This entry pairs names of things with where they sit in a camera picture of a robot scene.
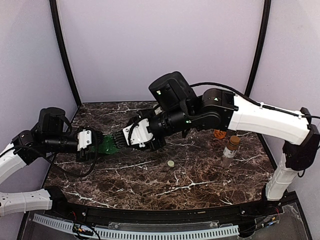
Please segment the green plastic bottle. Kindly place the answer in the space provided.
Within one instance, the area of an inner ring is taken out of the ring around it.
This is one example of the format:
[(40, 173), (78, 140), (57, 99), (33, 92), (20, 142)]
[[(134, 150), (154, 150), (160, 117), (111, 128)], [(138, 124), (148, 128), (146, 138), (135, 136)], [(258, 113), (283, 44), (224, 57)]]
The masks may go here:
[(102, 140), (100, 140), (98, 144), (97, 149), (98, 153), (102, 155), (113, 155), (119, 151), (111, 134), (103, 136)]

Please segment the pale green bottle cap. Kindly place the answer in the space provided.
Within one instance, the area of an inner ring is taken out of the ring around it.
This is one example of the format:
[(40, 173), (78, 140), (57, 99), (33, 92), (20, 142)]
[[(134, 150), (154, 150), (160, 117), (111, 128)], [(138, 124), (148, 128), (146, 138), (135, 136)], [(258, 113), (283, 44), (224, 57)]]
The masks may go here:
[(172, 161), (172, 160), (169, 160), (169, 161), (167, 162), (167, 165), (168, 165), (169, 167), (173, 168), (173, 167), (175, 166), (175, 162)]

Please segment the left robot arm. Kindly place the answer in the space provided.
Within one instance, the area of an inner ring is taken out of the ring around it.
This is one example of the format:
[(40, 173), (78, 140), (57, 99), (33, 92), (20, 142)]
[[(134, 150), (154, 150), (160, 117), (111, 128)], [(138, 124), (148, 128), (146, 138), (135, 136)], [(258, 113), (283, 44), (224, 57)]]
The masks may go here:
[[(78, 161), (94, 161), (98, 158), (102, 132), (91, 127), (80, 128), (72, 133), (66, 112), (58, 107), (40, 110), (38, 122), (30, 130), (15, 136), (0, 154), (0, 181), (4, 182), (15, 172), (30, 165), (38, 158), (46, 160), (52, 167), (59, 167), (48, 158), (48, 154), (75, 154)], [(36, 210), (64, 211), (67, 198), (57, 186), (36, 191), (0, 194), (0, 215)]]

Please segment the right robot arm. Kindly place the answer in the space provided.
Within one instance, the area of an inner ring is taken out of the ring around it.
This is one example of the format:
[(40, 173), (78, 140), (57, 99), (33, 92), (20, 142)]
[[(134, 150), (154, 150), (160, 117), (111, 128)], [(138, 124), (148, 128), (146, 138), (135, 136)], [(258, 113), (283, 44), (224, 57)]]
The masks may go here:
[(113, 134), (117, 148), (158, 150), (165, 137), (186, 136), (191, 129), (247, 131), (284, 140), (282, 156), (263, 199), (279, 201), (300, 171), (309, 168), (320, 148), (320, 133), (308, 109), (292, 111), (257, 102), (232, 87), (207, 82), (196, 95), (183, 75), (172, 72), (156, 79), (149, 91), (161, 108), (141, 110), (125, 128)]

